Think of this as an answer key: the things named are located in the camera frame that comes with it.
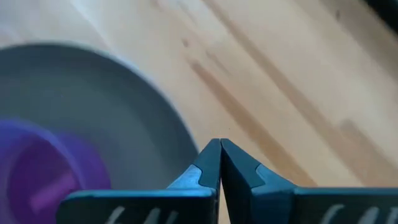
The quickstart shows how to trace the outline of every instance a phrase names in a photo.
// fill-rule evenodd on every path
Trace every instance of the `purple cup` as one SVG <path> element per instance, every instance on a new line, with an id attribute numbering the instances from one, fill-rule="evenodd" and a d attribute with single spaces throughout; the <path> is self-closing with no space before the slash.
<path id="1" fill-rule="evenodd" d="M 56 224 L 69 193 L 110 188 L 100 156 L 81 139 L 0 121 L 0 224 Z"/>

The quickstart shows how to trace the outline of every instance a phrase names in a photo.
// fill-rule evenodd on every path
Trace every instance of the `wooden table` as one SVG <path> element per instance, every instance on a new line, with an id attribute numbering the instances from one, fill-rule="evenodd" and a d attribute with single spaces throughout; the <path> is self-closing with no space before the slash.
<path id="1" fill-rule="evenodd" d="M 44 40 L 136 64 L 200 148 L 230 138 L 299 185 L 398 185 L 398 42 L 358 0 L 0 2 L 1 46 Z"/>

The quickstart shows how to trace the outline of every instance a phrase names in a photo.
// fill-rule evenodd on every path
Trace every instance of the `gray plate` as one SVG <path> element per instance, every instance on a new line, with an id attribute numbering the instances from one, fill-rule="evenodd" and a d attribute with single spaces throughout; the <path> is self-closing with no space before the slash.
<path id="1" fill-rule="evenodd" d="M 66 45 L 0 51 L 0 119 L 88 140 L 114 189 L 161 189 L 197 155 L 172 107 L 136 70 Z"/>

